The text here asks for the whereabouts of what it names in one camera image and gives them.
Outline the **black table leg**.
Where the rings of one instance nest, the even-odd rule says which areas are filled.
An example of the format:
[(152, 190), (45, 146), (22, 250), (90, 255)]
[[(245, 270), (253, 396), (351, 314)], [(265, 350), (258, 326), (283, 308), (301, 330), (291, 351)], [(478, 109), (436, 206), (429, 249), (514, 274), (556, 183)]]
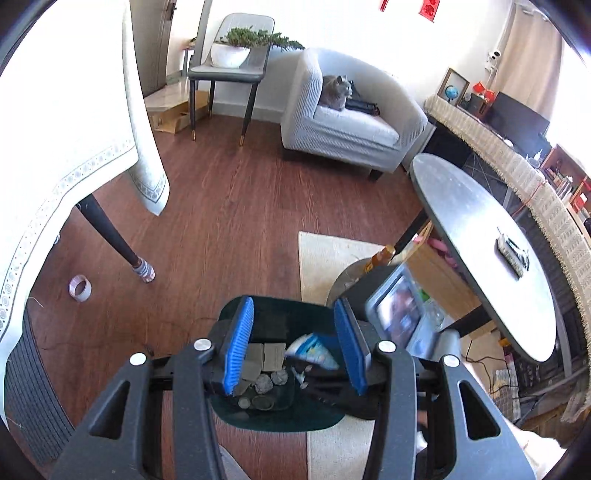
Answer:
[(144, 283), (150, 283), (155, 279), (153, 266), (132, 250), (92, 194), (80, 200), (76, 204), (76, 208), (95, 231), (131, 266), (133, 272)]

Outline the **flat cardboard box on floor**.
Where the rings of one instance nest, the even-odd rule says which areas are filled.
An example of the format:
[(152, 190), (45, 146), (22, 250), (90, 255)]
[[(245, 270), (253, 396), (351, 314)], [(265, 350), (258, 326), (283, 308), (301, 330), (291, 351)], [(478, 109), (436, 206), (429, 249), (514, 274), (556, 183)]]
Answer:
[[(194, 106), (195, 119), (207, 117), (209, 115), (208, 93), (197, 90)], [(153, 131), (175, 135), (190, 126), (189, 104), (185, 101), (163, 112), (149, 113), (148, 117)]]

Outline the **potted green plant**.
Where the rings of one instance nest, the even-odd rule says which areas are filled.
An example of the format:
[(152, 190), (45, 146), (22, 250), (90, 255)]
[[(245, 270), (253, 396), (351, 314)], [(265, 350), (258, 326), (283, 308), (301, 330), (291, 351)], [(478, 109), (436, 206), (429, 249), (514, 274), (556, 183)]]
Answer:
[(281, 51), (302, 50), (304, 46), (297, 40), (252, 27), (235, 27), (214, 41), (211, 46), (211, 63), (214, 67), (238, 68), (242, 66), (250, 51), (256, 48), (279, 48)]

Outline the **beige curtain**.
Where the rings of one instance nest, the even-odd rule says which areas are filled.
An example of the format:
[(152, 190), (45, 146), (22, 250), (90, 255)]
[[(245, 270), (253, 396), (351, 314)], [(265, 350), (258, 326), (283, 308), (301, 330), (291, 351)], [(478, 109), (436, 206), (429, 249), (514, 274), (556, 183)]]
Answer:
[(563, 39), (559, 31), (533, 4), (515, 1), (500, 51), (491, 89), (549, 120), (562, 63)]

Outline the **tape roll on floor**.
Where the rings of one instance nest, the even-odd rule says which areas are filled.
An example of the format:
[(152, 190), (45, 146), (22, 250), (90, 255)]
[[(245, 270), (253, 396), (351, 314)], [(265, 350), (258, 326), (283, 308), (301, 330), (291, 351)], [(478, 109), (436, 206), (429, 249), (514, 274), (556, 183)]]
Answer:
[(69, 281), (68, 293), (76, 302), (82, 303), (89, 299), (92, 293), (92, 285), (87, 277), (78, 274)]

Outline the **dark green trash bin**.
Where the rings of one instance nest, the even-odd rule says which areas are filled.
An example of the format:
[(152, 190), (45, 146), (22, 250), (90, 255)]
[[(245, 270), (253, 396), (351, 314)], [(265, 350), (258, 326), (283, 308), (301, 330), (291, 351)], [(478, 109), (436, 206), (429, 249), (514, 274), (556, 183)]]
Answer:
[(376, 417), (377, 404), (356, 394), (330, 307), (262, 296), (230, 300), (211, 328), (221, 344), (235, 317), (251, 323), (242, 371), (211, 399), (222, 421), (247, 430), (324, 430), (346, 415)]

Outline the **round dark marble table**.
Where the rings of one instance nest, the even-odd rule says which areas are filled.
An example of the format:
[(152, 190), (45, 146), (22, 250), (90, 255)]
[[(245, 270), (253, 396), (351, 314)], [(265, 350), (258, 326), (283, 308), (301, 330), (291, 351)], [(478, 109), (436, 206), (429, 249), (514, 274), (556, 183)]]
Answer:
[[(417, 155), (410, 174), (421, 202), (490, 318), (531, 362), (555, 347), (556, 314), (538, 257), (503, 206), (476, 180), (432, 154)], [(497, 248), (505, 235), (528, 255), (518, 276)]]

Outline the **grey cat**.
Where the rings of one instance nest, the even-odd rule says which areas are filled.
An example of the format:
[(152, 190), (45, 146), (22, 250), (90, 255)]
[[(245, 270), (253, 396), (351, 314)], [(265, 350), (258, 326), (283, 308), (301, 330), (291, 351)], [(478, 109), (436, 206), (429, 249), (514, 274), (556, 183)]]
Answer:
[(346, 107), (346, 99), (353, 95), (353, 86), (346, 75), (327, 75), (322, 78), (322, 93), (318, 104), (335, 111)]

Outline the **beige fringed cloth sideboard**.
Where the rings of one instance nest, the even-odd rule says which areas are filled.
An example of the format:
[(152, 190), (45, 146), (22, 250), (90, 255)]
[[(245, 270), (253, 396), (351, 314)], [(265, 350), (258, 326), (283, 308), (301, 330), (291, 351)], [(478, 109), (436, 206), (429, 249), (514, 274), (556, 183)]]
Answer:
[(555, 190), (528, 161), (484, 124), (437, 95), (424, 102), (425, 113), (467, 143), (530, 210), (560, 262), (590, 339), (590, 246)]

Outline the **paper ball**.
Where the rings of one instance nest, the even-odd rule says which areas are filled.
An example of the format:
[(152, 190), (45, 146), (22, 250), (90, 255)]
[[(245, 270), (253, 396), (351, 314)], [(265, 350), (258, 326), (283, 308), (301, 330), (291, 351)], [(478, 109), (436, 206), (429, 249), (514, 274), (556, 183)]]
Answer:
[(262, 373), (256, 378), (253, 387), (257, 395), (264, 395), (273, 390), (273, 380), (270, 378), (270, 375)]
[(273, 371), (270, 373), (271, 382), (273, 382), (274, 386), (284, 386), (287, 384), (288, 381), (288, 373), (286, 369), (281, 369), (279, 371)]

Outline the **white printed packaging carton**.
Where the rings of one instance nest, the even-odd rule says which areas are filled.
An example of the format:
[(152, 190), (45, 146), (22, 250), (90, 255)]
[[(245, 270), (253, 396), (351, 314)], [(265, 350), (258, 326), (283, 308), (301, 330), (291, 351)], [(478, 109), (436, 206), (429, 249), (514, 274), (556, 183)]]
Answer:
[(325, 370), (339, 369), (339, 363), (322, 343), (321, 337), (315, 333), (306, 334), (294, 340), (287, 347), (284, 356), (321, 366)]

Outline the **grey door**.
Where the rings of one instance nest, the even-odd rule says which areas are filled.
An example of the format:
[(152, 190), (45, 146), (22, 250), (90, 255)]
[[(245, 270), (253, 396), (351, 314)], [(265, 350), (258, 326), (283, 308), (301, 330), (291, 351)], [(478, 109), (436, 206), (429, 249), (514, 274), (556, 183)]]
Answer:
[(167, 53), (175, 0), (131, 0), (138, 75), (144, 97), (165, 85)]

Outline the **amber bottle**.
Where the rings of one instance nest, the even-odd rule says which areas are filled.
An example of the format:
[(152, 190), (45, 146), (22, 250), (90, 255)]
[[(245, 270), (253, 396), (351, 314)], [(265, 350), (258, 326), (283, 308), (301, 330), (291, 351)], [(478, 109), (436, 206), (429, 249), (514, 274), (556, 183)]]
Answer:
[(390, 244), (386, 245), (382, 250), (370, 257), (368, 262), (363, 266), (363, 272), (369, 273), (377, 266), (387, 266), (395, 254), (396, 249), (394, 246)]

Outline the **picture frame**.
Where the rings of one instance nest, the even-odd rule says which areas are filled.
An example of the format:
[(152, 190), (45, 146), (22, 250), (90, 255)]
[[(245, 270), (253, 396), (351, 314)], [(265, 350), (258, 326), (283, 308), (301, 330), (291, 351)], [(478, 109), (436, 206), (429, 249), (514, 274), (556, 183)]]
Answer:
[(449, 68), (442, 81), (437, 95), (447, 103), (458, 106), (464, 98), (470, 81), (459, 74), (456, 70)]

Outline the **striped door mat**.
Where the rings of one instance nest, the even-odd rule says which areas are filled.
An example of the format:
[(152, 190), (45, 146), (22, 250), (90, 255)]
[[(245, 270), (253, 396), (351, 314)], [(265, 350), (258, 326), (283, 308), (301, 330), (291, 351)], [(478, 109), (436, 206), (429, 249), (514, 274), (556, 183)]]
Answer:
[(22, 335), (7, 360), (6, 409), (39, 466), (55, 462), (74, 432), (44, 368), (28, 310)]

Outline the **small blue globe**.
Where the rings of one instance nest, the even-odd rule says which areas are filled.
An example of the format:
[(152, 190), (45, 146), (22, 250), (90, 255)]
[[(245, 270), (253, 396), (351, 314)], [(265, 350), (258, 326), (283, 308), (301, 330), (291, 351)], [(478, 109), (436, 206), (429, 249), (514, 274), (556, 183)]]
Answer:
[(456, 104), (460, 92), (454, 85), (448, 85), (444, 90), (444, 96), (450, 104)]

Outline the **black monitor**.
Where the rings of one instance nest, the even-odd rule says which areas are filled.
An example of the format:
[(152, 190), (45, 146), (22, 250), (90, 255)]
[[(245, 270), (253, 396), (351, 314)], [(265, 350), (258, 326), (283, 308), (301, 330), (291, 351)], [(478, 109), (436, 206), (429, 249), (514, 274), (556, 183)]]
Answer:
[(497, 94), (484, 123), (503, 139), (510, 140), (523, 156), (534, 157), (540, 153), (545, 157), (551, 150), (546, 139), (549, 120), (503, 92)]

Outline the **small round lower table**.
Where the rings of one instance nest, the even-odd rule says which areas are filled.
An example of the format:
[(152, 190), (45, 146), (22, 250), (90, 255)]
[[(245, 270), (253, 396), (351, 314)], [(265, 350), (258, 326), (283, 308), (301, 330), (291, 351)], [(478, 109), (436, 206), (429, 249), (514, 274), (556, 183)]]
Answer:
[(365, 304), (377, 289), (396, 269), (395, 265), (377, 266), (370, 272), (365, 271), (369, 258), (358, 260), (346, 267), (332, 284), (325, 305), (332, 307), (341, 297), (348, 299), (349, 306), (358, 319), (367, 319)]

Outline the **red scroll right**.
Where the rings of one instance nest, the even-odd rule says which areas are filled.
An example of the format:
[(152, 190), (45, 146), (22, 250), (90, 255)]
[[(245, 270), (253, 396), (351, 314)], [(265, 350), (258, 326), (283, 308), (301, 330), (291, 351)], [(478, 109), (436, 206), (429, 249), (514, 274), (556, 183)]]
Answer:
[(439, 5), (440, 0), (424, 0), (420, 9), (420, 15), (430, 22), (434, 22)]

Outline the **small red flags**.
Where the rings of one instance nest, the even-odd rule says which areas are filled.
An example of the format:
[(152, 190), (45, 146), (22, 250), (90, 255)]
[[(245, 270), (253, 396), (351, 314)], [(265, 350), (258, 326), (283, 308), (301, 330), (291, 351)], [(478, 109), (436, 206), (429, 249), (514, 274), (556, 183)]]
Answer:
[(473, 93), (482, 98), (486, 103), (491, 103), (496, 98), (496, 93), (487, 89), (482, 82), (478, 82), (472, 86)]

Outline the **grey dining chair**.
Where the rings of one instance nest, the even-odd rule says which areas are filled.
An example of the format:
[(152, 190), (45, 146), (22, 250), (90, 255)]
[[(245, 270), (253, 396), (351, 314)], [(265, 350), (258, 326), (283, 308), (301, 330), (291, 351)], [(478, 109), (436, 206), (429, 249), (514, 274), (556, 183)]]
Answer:
[(239, 138), (239, 146), (245, 144), (245, 136), (252, 120), (254, 102), (260, 82), (266, 75), (266, 65), (269, 62), (270, 45), (265, 47), (235, 47), (222, 43), (228, 33), (235, 28), (242, 28), (252, 31), (259, 30), (273, 33), (273, 17), (249, 13), (231, 13), (226, 16), (219, 26), (211, 44), (211, 49), (204, 60), (201, 60), (197, 53), (197, 46), (194, 46), (193, 57), (187, 71), (188, 79), (188, 112), (191, 136), (195, 139), (195, 126), (197, 125), (197, 88), (200, 81), (211, 82), (208, 96), (208, 113), (212, 113), (215, 85), (217, 82), (249, 84), (249, 101), (245, 107), (245, 114), (242, 120), (242, 134)]

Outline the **wooden bookshelf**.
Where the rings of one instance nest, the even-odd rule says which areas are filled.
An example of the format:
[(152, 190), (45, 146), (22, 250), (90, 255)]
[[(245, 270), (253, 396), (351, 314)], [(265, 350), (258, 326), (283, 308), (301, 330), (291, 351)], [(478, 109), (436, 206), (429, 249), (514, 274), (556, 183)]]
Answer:
[(590, 171), (559, 145), (551, 148), (540, 170), (553, 186), (571, 218), (590, 244)]

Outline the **beige floor rug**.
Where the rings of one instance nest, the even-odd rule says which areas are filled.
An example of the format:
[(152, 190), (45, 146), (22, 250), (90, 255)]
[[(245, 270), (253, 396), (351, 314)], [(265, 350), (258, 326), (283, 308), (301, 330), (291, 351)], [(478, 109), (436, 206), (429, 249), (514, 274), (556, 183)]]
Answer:
[[(356, 354), (342, 353), (355, 346), (352, 327), (342, 306), (332, 307), (329, 294), (342, 290), (361, 275), (370, 257), (381, 251), (379, 244), (301, 231), (297, 236), (301, 275), (301, 299), (328, 308), (329, 327), (335, 346), (332, 354), (342, 365), (356, 362)], [(328, 429), (307, 434), (308, 478), (361, 479), (366, 470), (374, 422), (344, 416)]]

